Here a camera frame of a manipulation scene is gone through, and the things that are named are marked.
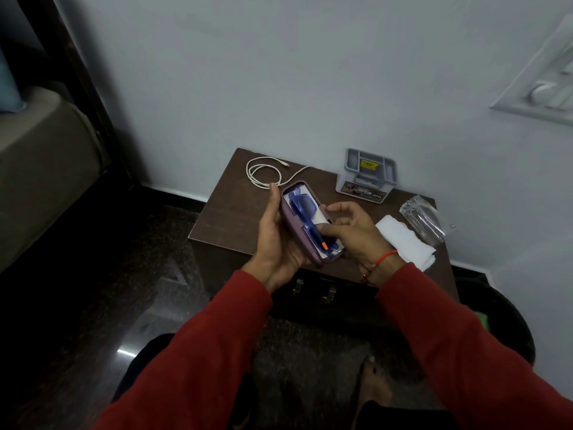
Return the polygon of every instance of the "clear glass object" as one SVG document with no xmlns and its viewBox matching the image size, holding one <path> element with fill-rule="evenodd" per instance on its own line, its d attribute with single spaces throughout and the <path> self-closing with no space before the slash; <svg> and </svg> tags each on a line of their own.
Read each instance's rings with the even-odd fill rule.
<svg viewBox="0 0 573 430">
<path fill-rule="evenodd" d="M 444 242 L 457 231 L 455 225 L 451 224 L 443 214 L 420 195 L 404 202 L 404 205 L 400 207 L 400 212 L 422 240 L 432 247 Z"/>
</svg>

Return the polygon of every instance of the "red long-sleeve shirt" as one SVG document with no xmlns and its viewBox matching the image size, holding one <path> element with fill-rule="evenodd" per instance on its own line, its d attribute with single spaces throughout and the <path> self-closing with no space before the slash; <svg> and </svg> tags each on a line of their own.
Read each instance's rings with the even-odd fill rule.
<svg viewBox="0 0 573 430">
<path fill-rule="evenodd" d="M 376 298 L 462 428 L 573 428 L 573 403 L 413 264 L 400 268 Z M 225 428 L 271 306 L 259 281 L 235 272 L 103 412 L 95 430 Z"/>
</svg>

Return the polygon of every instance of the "charging cable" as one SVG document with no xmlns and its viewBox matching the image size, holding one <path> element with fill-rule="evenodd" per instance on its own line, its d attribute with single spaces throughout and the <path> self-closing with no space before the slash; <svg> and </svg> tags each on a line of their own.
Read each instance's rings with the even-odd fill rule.
<svg viewBox="0 0 573 430">
<path fill-rule="evenodd" d="M 256 185 L 256 187 L 258 188 L 263 188 L 264 190 L 268 190 L 270 187 L 270 184 L 264 183 L 259 181 L 257 178 L 254 177 L 254 174 L 257 172 L 257 170 L 262 169 L 263 167 L 270 167 L 271 169 L 275 169 L 278 173 L 278 182 L 276 183 L 277 186 L 283 186 L 284 184 L 288 184 L 290 181 L 292 181 L 292 179 L 298 175 L 299 173 L 301 173 L 303 170 L 308 169 L 310 166 L 305 166 L 303 167 L 301 170 L 299 170 L 297 173 L 295 173 L 294 175 L 292 175 L 288 181 L 284 181 L 283 182 L 283 174 L 281 173 L 281 171 L 276 168 L 274 165 L 252 165 L 249 167 L 249 165 L 254 162 L 254 160 L 262 160 L 263 158 L 268 158 L 270 160 L 275 160 L 279 163 L 281 163 L 283 166 L 286 167 L 290 167 L 290 164 L 288 164 L 287 162 L 284 162 L 282 160 L 279 160 L 278 158 L 275 157 L 256 157 L 253 158 L 252 160 L 249 160 L 249 162 L 247 163 L 247 178 L 249 179 L 249 181 L 251 181 L 254 185 Z"/>
</svg>

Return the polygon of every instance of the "eyeglasses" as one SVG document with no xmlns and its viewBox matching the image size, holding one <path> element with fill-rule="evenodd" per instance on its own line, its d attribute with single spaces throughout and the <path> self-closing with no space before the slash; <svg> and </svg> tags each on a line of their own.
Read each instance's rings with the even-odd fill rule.
<svg viewBox="0 0 573 430">
<path fill-rule="evenodd" d="M 308 194 L 300 193 L 300 187 L 296 187 L 288 194 L 290 208 L 300 218 L 304 225 L 306 235 L 312 243 L 323 253 L 331 254 L 338 250 L 336 238 L 325 237 L 320 233 L 316 225 L 312 222 L 312 217 L 316 213 L 316 202 Z"/>
</svg>

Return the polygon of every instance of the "blue pillow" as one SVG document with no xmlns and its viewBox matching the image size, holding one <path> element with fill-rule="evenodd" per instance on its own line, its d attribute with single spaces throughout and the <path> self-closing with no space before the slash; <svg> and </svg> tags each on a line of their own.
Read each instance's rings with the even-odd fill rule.
<svg viewBox="0 0 573 430">
<path fill-rule="evenodd" d="M 4 53 L 0 49 L 0 112 L 18 113 L 26 107 L 26 103 L 20 98 Z"/>
</svg>

